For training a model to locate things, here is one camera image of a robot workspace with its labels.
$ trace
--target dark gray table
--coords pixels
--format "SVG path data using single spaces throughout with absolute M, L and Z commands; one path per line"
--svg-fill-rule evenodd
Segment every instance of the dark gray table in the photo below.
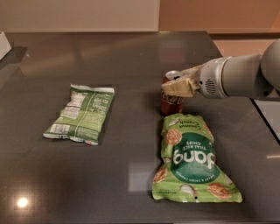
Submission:
M 0 223 L 280 221 L 280 149 L 250 99 L 185 100 L 215 137 L 218 166 L 244 202 L 155 201 L 160 84 L 169 70 L 221 56 L 205 32 L 7 34 L 0 62 Z M 42 133 L 70 84 L 113 86 L 101 145 Z M 29 200 L 17 207 L 19 198 Z

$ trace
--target beige wall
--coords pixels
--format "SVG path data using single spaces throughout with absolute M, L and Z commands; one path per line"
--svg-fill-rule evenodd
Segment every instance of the beige wall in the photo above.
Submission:
M 157 31 L 159 0 L 1 0 L 0 31 Z
M 280 32 L 280 1 L 161 0 L 159 30 Z

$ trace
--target can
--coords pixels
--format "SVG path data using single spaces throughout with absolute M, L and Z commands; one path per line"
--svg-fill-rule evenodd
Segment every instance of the can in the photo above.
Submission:
M 170 71 L 163 78 L 163 83 L 176 80 L 183 74 L 179 71 Z M 161 90 L 161 113 L 165 116 L 181 113 L 183 110 L 184 98 L 176 95 L 167 95 Z

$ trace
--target green chip bag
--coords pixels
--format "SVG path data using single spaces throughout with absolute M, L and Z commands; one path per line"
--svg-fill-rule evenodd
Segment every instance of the green chip bag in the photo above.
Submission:
M 164 119 L 160 167 L 152 183 L 155 200 L 242 202 L 233 181 L 216 165 L 214 138 L 201 116 Z
M 97 145 L 114 95 L 112 87 L 71 85 L 71 101 L 43 136 Z

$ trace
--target rice chip image on bag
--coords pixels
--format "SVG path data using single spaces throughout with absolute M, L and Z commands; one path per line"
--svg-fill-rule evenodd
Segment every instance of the rice chip image on bag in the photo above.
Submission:
M 177 202 L 242 202 L 233 181 L 215 163 L 214 137 L 199 115 L 164 119 L 161 158 L 152 183 L 155 200 Z
M 97 145 L 115 90 L 112 87 L 77 85 L 71 85 L 70 90 L 71 101 L 43 136 Z

